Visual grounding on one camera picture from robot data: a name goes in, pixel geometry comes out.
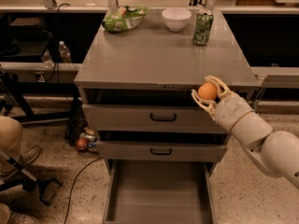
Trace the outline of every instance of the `chip bag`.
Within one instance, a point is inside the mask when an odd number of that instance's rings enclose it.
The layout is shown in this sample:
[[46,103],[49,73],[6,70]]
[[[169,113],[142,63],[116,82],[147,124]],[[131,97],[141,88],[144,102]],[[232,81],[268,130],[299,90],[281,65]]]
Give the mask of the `chip bag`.
[[146,6],[120,7],[116,12],[106,14],[102,21],[102,25],[108,32],[124,32],[136,28],[147,14],[148,10],[149,8]]

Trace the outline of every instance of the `floor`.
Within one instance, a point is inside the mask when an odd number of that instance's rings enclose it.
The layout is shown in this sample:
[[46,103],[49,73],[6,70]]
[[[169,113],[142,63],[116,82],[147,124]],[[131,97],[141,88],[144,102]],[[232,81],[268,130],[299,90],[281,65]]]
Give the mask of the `floor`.
[[[31,105],[36,112],[45,112],[49,110],[49,102],[56,109],[69,107],[67,101],[61,100],[47,101],[47,109],[42,108],[42,102]],[[299,136],[298,105],[298,102],[263,102],[258,111],[275,130]],[[18,112],[14,107],[9,115]],[[37,189],[27,192],[21,186],[1,192],[0,202],[14,211],[37,217],[43,224],[101,223],[109,182],[106,166],[95,155],[78,153],[68,144],[64,138],[66,125],[66,120],[23,124],[23,149],[33,145],[42,147],[39,157],[27,169],[40,180],[56,177],[64,185],[49,186],[50,206],[38,200]],[[285,178],[263,175],[233,137],[210,182],[219,224],[299,223],[298,189]]]

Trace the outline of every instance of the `gray countertop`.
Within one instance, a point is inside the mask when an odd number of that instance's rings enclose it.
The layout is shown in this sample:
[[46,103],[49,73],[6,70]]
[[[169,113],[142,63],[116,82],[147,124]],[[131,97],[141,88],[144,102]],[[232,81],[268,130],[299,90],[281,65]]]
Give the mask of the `gray countertop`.
[[189,89],[211,75],[229,86],[257,87],[220,10],[213,11],[208,44],[193,44],[196,12],[192,9],[191,21],[179,33],[165,27],[162,9],[150,9],[135,29],[123,33],[112,34],[101,27],[75,83],[90,88]]

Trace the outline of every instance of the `bowl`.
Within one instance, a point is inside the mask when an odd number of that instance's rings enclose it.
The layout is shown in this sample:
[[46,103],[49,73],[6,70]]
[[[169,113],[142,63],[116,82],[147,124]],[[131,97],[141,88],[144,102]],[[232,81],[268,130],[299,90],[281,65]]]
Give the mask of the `bowl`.
[[191,18],[191,12],[182,7],[171,7],[162,12],[166,27],[172,32],[181,31]]

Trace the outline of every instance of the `green can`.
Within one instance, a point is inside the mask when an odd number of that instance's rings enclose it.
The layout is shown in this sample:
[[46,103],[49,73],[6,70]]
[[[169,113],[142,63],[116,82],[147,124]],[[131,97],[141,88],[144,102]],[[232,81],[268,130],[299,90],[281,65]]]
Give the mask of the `green can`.
[[196,15],[196,27],[193,36],[193,43],[204,46],[207,44],[214,17],[210,10],[200,10]]

